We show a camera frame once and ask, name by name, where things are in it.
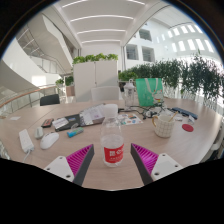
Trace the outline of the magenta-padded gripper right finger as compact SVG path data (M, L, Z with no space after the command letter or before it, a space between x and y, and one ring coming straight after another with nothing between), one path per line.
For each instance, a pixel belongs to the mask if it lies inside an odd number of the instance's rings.
M182 169L182 166L168 154L156 154L134 143L131 144L131 155L144 185Z

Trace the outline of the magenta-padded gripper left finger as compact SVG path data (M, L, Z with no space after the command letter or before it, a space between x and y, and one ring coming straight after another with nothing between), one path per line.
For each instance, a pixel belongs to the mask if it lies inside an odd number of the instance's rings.
M90 144L67 157L58 156L45 170L81 186L94 156L94 145Z

